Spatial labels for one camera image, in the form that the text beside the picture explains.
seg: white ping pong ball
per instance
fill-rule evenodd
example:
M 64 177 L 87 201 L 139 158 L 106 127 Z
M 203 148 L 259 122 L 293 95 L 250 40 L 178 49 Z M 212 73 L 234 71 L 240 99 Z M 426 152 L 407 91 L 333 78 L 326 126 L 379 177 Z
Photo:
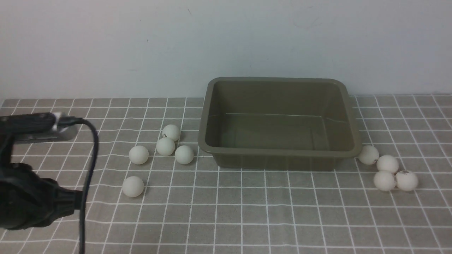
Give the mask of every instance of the white ping pong ball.
M 177 141 L 180 138 L 180 129 L 174 124 L 169 124 L 163 128 L 162 135 L 163 137 L 168 137 L 173 141 Z
M 390 191 L 396 186 L 395 176 L 389 171 L 379 171 L 373 177 L 373 184 L 381 191 Z
M 176 145 L 174 144 L 174 141 L 172 139 L 170 139 L 169 137 L 164 137 L 157 141 L 155 148 L 160 155 L 169 156 L 174 152 Z
M 144 146 L 134 146 L 129 151 L 129 159 L 133 164 L 143 164 L 149 158 L 149 151 Z
M 386 170 L 395 174 L 399 170 L 399 162 L 391 155 L 383 155 L 377 161 L 377 169 L 379 171 Z
M 398 172 L 395 175 L 395 179 L 397 181 L 397 187 L 403 191 L 412 191 L 419 184 L 416 174 L 408 170 Z
M 176 161 L 182 165 L 192 162 L 194 153 L 189 146 L 179 146 L 174 153 Z
M 380 153 L 373 146 L 363 146 L 361 153 L 358 155 L 358 160 L 366 165 L 375 164 L 380 157 Z
M 144 183 L 137 176 L 131 176 L 122 183 L 122 193 L 131 198 L 138 197 L 143 192 L 143 189 Z

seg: table surface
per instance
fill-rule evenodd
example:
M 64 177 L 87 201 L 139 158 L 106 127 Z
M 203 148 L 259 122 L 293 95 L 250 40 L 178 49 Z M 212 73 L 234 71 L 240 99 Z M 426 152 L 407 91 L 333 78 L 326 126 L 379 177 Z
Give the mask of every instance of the table surface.
M 87 206 L 87 253 L 452 253 L 452 96 L 351 96 L 365 144 L 419 177 L 414 192 L 375 188 L 375 166 L 355 159 L 332 172 L 219 168 L 197 146 L 202 98 L 6 100 L 0 115 L 67 112 L 99 129 L 100 155 Z M 188 165 L 155 154 L 160 130 L 181 126 Z M 150 151 L 143 165 L 128 158 Z M 14 161 L 81 189 L 92 147 L 74 141 L 19 145 Z M 121 194 L 138 176 L 144 194 Z M 2 254 L 77 253 L 78 212 L 46 228 L 0 230 Z

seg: black plastic part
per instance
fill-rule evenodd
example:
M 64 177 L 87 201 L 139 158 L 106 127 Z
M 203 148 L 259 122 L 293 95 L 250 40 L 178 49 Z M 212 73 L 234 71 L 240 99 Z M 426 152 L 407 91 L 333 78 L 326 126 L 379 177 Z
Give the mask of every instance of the black plastic part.
M 52 113 L 36 113 L 0 117 L 0 135 L 19 135 L 47 132 L 56 122 Z
M 76 118 L 76 117 L 61 117 L 58 121 L 58 126 L 61 127 L 67 127 L 72 126 L 76 124 L 82 124 L 84 121 L 83 118 Z
M 82 192 L 42 179 L 30 165 L 10 163 L 14 138 L 0 136 L 0 227 L 45 227 L 80 209 Z

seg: olive green tray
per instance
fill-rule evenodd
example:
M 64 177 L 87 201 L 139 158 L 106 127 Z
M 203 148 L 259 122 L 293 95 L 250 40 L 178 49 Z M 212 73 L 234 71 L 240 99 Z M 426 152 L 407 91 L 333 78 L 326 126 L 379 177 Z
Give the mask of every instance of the olive green tray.
M 199 147 L 220 167 L 332 170 L 362 148 L 344 84 L 223 77 L 207 88 Z

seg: black cable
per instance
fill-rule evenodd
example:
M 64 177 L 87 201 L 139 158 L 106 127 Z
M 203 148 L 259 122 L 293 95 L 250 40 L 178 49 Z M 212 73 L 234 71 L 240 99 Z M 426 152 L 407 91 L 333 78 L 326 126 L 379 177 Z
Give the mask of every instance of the black cable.
M 88 199 L 89 185 L 91 184 L 91 179 L 93 177 L 94 167 L 96 166 L 97 154 L 99 153 L 99 136 L 97 135 L 97 130 L 94 125 L 83 118 L 76 117 L 62 117 L 58 121 L 59 126 L 71 126 L 76 124 L 84 124 L 88 126 L 93 134 L 93 153 L 91 155 L 91 166 L 89 167 L 88 174 L 85 178 L 85 183 L 83 185 L 82 199 L 80 205 L 80 219 L 79 219 L 79 254 L 85 254 L 85 214 L 86 214 L 86 200 Z

